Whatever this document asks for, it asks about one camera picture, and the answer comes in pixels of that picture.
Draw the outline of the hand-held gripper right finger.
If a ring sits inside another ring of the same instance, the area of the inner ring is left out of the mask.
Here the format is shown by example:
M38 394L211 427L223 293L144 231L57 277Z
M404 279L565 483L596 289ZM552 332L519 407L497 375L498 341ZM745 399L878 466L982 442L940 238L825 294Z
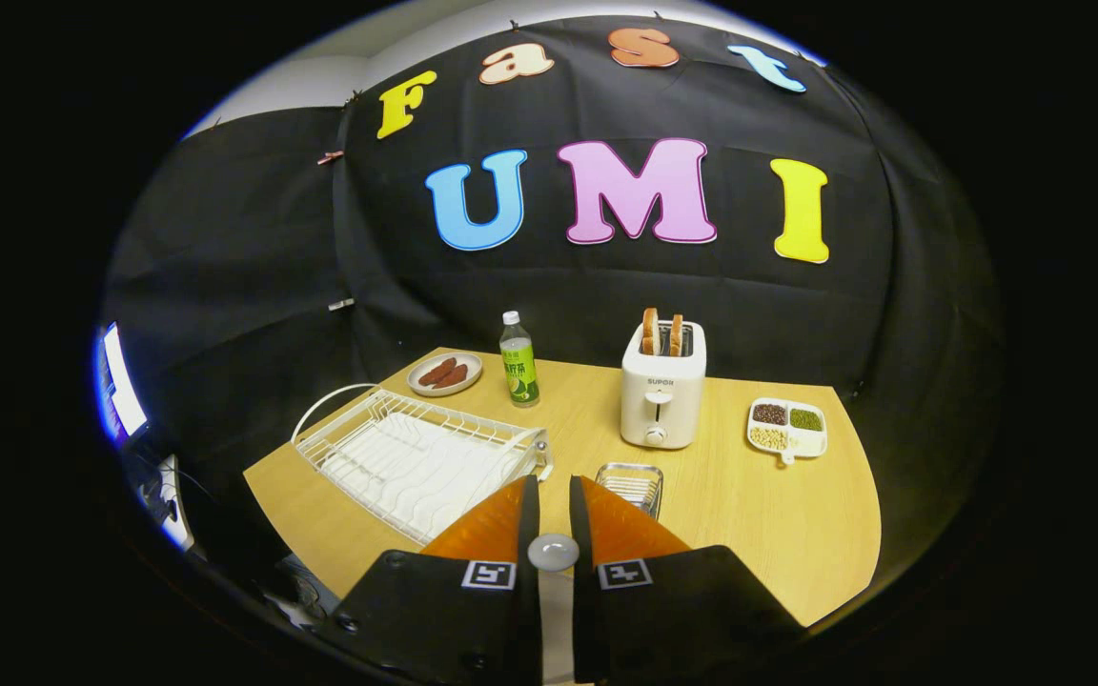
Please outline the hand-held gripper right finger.
M598 685L746 685L802 625L722 544L684 543L592 477L570 481L574 657Z

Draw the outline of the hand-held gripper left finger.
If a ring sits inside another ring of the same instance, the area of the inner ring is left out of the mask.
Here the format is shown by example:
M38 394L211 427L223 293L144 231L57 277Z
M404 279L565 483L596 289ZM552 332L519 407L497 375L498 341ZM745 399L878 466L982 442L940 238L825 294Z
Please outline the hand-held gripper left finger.
M396 685L539 685L538 479L483 499L418 553L388 550L324 621L324 639Z

